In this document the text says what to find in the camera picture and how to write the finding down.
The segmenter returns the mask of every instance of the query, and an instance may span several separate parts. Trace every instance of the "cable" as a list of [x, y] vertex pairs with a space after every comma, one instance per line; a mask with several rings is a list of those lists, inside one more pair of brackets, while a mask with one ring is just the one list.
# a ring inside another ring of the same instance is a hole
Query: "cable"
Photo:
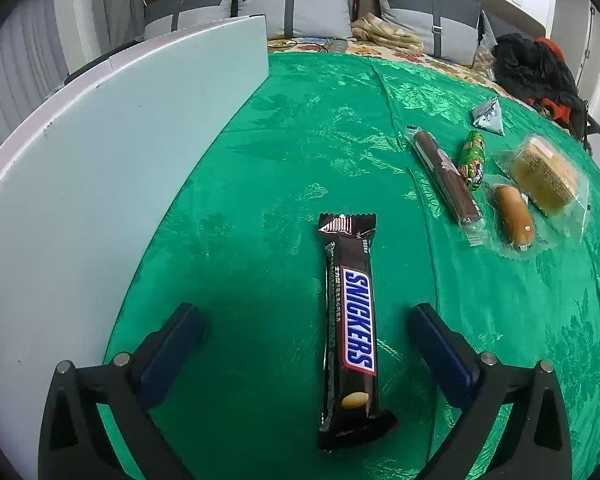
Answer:
[[300, 45], [314, 45], [319, 47], [323, 52], [329, 52], [329, 49], [320, 43], [314, 43], [313, 41], [295, 41], [295, 40], [286, 40], [287, 43], [285, 44], [281, 44], [281, 45], [271, 45], [268, 46], [269, 48], [293, 48], [295, 46], [300, 46]]

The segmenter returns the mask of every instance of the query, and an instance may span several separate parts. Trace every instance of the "plastic wrapper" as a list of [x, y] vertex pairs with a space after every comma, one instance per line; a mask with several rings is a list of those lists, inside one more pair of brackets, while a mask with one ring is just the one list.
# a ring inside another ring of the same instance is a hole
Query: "plastic wrapper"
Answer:
[[492, 134], [504, 136], [502, 110], [497, 97], [492, 97], [475, 107], [471, 110], [471, 115], [474, 118], [474, 128], [481, 128]]
[[488, 248], [505, 258], [526, 260], [560, 244], [562, 235], [555, 225], [511, 179], [486, 174], [482, 188], [493, 209], [493, 217], [486, 219]]
[[321, 214], [327, 263], [325, 392], [318, 446], [357, 446], [394, 427], [378, 407], [378, 348], [369, 248], [376, 215]]
[[477, 130], [470, 131], [466, 136], [458, 171], [470, 191], [480, 187], [484, 175], [484, 136]]
[[426, 130], [408, 126], [406, 136], [442, 193], [451, 213], [469, 240], [469, 245], [483, 245], [488, 239], [488, 233], [482, 211], [456, 165], [440, 148], [433, 135]]
[[496, 46], [496, 38], [483, 10], [480, 12], [480, 21], [482, 22], [483, 28], [482, 39], [475, 51], [474, 64], [471, 66], [471, 70], [490, 81], [496, 81], [493, 71], [493, 67], [496, 64], [496, 58], [491, 53], [493, 47]]
[[589, 179], [566, 154], [532, 133], [494, 159], [564, 235], [582, 238], [589, 219]]

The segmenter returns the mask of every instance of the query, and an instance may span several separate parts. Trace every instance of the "pillow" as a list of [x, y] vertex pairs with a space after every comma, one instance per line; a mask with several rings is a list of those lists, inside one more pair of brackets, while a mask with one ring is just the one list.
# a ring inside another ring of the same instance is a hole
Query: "pillow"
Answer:
[[499, 38], [500, 36], [504, 36], [505, 34], [520, 34], [523, 38], [527, 38], [528, 40], [534, 40], [534, 38], [532, 38], [530, 35], [528, 35], [526, 32], [522, 32], [519, 28], [515, 27], [514, 25], [511, 25], [510, 23], [505, 22], [504, 20], [501, 20], [499, 17], [495, 16], [492, 12], [485, 12], [484, 13], [484, 21], [485, 21], [485, 28], [487, 26], [489, 26], [489, 28], [493, 31], [493, 35], [496, 38]]
[[264, 14], [267, 39], [351, 37], [349, 0], [238, 0], [238, 16]]
[[382, 19], [422, 38], [424, 53], [470, 66], [478, 48], [480, 3], [473, 0], [379, 0]]
[[147, 5], [144, 38], [231, 17], [232, 0], [158, 0]]

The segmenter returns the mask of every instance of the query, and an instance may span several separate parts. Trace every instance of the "snickers wrapper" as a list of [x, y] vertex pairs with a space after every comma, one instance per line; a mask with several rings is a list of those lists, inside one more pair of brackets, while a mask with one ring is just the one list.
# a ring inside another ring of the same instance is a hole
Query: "snickers wrapper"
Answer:
[[396, 423], [378, 408], [378, 349], [369, 247], [376, 215], [321, 214], [326, 252], [325, 393], [318, 446], [333, 450], [383, 436]]

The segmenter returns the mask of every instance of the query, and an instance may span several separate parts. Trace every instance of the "table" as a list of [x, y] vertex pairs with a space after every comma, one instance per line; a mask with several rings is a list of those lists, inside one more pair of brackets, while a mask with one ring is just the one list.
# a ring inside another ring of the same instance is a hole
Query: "table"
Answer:
[[[458, 416], [407, 339], [408, 309], [428, 301], [478, 352], [511, 365], [554, 363], [574, 478], [586, 478], [600, 459], [600, 170], [553, 123], [501, 97], [506, 136], [485, 133], [486, 172], [498, 172], [493, 152], [539, 132], [588, 174], [590, 222], [581, 243], [563, 238], [527, 259], [470, 248], [403, 131], [429, 130], [457, 160], [470, 109], [490, 90], [384, 59], [288, 53], [269, 63], [269, 79], [167, 211], [107, 349], [106, 360], [135, 349], [182, 301], [208, 314], [205, 344], [151, 412], [176, 453], [201, 480], [414, 478]], [[475, 197], [493, 226], [484, 193]], [[333, 454], [316, 446], [326, 324], [321, 212], [378, 215], [371, 254], [380, 405], [400, 422], [381, 440]], [[488, 464], [507, 414], [470, 478]]]

